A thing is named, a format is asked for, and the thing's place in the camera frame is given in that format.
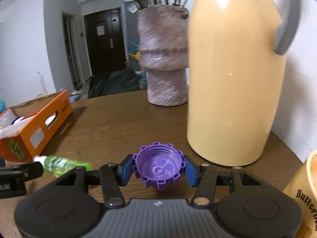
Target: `green plastic bottle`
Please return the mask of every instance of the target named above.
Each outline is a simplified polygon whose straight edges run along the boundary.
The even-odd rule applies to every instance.
[[[79,162],[59,156],[35,156],[33,162],[40,162],[45,171],[52,173],[56,178],[62,176],[76,166],[84,166],[86,171],[92,171],[89,163]]]

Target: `white bottle cap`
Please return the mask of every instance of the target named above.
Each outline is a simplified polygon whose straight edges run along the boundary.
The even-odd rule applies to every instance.
[[[33,162],[40,162],[42,166],[44,167],[44,161],[47,158],[47,156],[35,156],[33,157]]]

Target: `wooden table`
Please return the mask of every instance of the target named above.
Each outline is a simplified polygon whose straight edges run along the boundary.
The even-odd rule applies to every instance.
[[[120,163],[127,154],[137,153],[142,145],[159,141],[172,143],[196,163],[204,161],[193,152],[186,140],[187,105],[159,107],[146,99],[146,91],[81,100],[73,103],[74,113],[54,135],[43,155],[59,155],[91,162],[94,169],[110,162]],[[296,155],[271,133],[261,158],[246,169],[263,180],[283,189],[301,166]],[[48,173],[27,183],[28,193],[43,187],[54,177]],[[144,188],[132,176],[129,185],[121,188],[128,201],[137,198],[191,199],[195,189],[184,176],[175,187],[165,191]],[[91,187],[89,194],[102,201],[100,187]],[[219,187],[215,201],[228,194],[228,187]],[[13,220],[15,206],[23,197],[0,200],[0,233],[4,238],[21,237]]]

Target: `gray ribbed panel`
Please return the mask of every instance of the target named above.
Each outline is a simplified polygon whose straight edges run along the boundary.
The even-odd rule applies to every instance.
[[[211,212],[195,209],[185,199],[132,199],[122,209],[106,212],[98,226],[82,238],[234,238]]]

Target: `box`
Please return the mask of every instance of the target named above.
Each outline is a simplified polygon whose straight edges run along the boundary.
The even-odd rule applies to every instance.
[[[0,157],[32,162],[72,111],[66,90],[6,109],[0,114],[0,121],[9,124],[0,130]],[[25,119],[11,125],[20,116]]]

